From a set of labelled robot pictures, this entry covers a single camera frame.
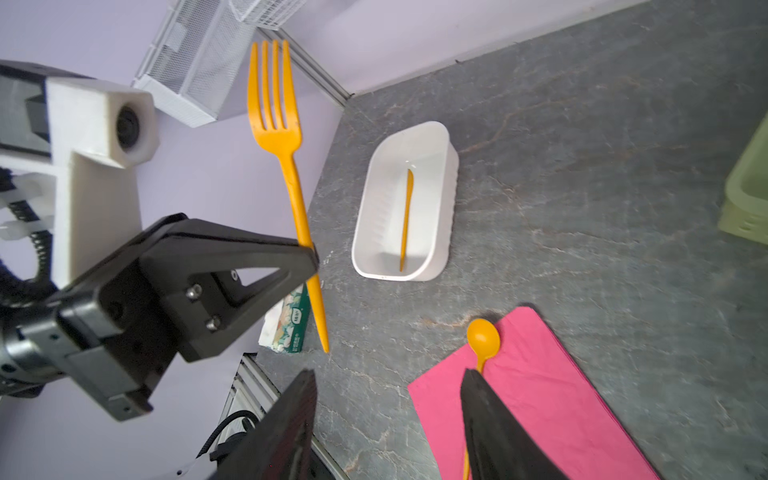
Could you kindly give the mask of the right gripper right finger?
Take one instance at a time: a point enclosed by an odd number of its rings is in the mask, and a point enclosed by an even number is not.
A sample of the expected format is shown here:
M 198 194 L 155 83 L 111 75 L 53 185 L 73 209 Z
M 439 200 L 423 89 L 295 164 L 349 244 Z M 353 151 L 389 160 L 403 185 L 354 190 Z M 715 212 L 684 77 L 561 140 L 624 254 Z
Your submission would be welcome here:
M 460 387 L 464 436 L 473 479 L 564 479 L 483 376 L 464 372 Z

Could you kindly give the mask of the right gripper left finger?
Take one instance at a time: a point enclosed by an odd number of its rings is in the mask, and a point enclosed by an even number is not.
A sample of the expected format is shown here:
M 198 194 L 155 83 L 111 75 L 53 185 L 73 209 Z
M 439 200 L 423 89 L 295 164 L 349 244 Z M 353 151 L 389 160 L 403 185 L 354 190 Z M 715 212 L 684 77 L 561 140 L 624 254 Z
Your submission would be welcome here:
M 307 479 L 316 401 L 315 374 L 305 369 L 212 477 Z

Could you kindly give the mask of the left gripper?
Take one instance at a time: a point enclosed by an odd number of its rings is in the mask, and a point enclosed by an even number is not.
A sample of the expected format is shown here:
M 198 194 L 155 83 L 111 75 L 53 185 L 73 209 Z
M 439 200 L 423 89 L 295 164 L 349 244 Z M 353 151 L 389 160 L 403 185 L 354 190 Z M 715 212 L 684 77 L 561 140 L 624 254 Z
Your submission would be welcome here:
M 117 421 L 153 411 L 177 345 L 188 362 L 220 355 L 319 262 L 292 239 L 183 218 L 139 265 L 92 272 L 35 307 L 36 346 Z

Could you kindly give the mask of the pink paper napkin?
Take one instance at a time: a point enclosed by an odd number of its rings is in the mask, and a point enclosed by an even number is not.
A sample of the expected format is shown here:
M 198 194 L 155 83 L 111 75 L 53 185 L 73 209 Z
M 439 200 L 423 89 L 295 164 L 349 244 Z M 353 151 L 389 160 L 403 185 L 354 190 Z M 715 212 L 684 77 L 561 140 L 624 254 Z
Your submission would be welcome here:
M 483 376 L 543 452 L 571 479 L 655 479 L 656 470 L 553 331 L 530 307 L 496 325 L 499 353 Z M 408 387 L 444 479 L 463 474 L 460 384 L 476 356 L 463 346 Z

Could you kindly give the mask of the orange plastic spoon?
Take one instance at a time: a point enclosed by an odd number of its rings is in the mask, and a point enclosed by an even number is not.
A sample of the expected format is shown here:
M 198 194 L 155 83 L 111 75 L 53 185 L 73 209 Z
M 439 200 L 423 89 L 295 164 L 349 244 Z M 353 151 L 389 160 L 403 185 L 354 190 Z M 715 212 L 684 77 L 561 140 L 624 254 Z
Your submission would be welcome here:
M 501 349 L 499 331 L 487 319 L 474 319 L 468 326 L 467 342 L 476 356 L 476 371 L 483 375 L 486 362 L 495 357 Z

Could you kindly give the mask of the orange plastic fork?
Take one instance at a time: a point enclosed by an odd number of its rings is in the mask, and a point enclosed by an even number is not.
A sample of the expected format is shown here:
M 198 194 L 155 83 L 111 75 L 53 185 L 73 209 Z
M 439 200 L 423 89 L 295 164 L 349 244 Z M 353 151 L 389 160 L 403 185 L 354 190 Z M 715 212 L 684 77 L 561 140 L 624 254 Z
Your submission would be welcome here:
M 279 161 L 291 202 L 298 243 L 312 249 L 303 191 L 294 161 L 302 144 L 289 42 L 255 42 L 251 46 L 247 113 L 253 136 L 264 151 Z

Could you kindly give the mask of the orange plastic knife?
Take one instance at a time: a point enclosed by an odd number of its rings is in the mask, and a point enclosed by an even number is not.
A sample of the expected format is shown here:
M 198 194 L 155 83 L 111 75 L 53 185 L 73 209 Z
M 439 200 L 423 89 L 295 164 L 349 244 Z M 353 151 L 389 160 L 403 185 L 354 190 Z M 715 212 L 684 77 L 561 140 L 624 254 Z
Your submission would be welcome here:
M 400 245 L 400 260 L 399 260 L 400 272 L 403 272 L 405 270 L 405 265 L 406 265 L 409 222 L 410 222 L 410 208 L 411 208 L 412 195 L 413 195 L 413 189 L 414 189 L 414 181 L 415 181 L 414 173 L 411 169 L 409 169 L 407 171 L 407 177 L 406 177 L 406 193 L 405 193 L 403 226 L 402 226 L 401 245 Z

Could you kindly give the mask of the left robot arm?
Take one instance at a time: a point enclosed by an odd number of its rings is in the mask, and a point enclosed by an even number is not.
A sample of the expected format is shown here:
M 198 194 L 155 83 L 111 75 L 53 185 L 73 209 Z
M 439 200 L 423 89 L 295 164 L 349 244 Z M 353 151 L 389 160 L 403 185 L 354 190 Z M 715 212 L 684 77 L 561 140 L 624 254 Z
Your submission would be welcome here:
M 223 353 L 318 269 L 298 242 L 191 219 L 141 224 L 133 174 L 98 168 L 82 207 L 63 185 L 57 226 L 1 172 L 1 200 L 32 233 L 38 272 L 1 273 L 1 392 L 72 379 L 119 421 L 152 409 L 176 356 Z

